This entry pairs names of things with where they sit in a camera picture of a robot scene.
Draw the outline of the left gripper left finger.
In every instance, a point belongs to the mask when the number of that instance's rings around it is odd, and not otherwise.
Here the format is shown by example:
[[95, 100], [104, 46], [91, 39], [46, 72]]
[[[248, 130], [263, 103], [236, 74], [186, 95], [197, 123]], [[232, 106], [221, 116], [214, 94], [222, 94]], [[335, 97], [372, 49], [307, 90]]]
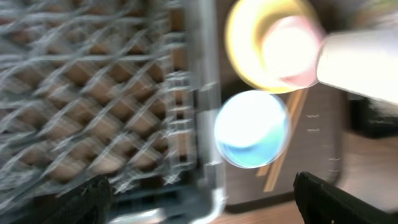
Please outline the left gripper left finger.
[[109, 181], [99, 175], [12, 224], [104, 224], [112, 198]]

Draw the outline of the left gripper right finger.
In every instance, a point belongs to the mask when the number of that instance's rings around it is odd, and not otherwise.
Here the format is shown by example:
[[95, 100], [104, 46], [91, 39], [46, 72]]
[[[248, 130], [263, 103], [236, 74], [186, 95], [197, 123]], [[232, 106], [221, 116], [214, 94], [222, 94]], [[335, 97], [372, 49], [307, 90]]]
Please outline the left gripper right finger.
[[397, 224], [397, 217], [308, 172], [296, 174], [294, 197], [305, 224]]

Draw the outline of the light blue bowl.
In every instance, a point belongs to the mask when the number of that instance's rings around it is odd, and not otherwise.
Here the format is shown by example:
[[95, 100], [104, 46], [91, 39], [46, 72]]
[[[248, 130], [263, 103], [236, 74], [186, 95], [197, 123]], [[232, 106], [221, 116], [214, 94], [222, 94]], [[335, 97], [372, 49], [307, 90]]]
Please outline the light blue bowl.
[[215, 119], [214, 137], [221, 155], [232, 165], [254, 169], [270, 164], [287, 148], [290, 116], [284, 102], [263, 90], [229, 98]]

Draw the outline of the pink white bowl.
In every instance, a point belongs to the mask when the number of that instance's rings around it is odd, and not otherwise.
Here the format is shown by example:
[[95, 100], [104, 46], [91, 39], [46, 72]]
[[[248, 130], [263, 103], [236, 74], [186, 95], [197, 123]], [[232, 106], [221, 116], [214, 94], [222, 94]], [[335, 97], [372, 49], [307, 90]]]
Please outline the pink white bowl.
[[262, 42], [267, 72], [279, 81], [300, 88], [316, 84], [316, 62], [323, 38], [323, 30], [307, 17], [279, 19]]

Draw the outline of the pale green cup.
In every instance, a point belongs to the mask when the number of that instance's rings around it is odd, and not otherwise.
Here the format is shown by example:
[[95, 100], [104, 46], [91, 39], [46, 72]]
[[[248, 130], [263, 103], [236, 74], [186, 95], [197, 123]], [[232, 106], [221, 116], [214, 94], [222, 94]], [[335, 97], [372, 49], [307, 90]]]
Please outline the pale green cup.
[[234, 147], [249, 147], [287, 119], [280, 101], [261, 90], [232, 96], [221, 108], [215, 123], [215, 138]]

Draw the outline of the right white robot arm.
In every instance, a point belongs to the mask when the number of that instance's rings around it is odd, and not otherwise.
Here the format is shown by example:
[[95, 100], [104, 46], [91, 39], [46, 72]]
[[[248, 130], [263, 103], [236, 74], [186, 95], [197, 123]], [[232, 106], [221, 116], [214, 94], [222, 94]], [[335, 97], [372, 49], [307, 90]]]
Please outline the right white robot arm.
[[397, 103], [397, 29], [334, 33], [317, 61], [320, 83]]

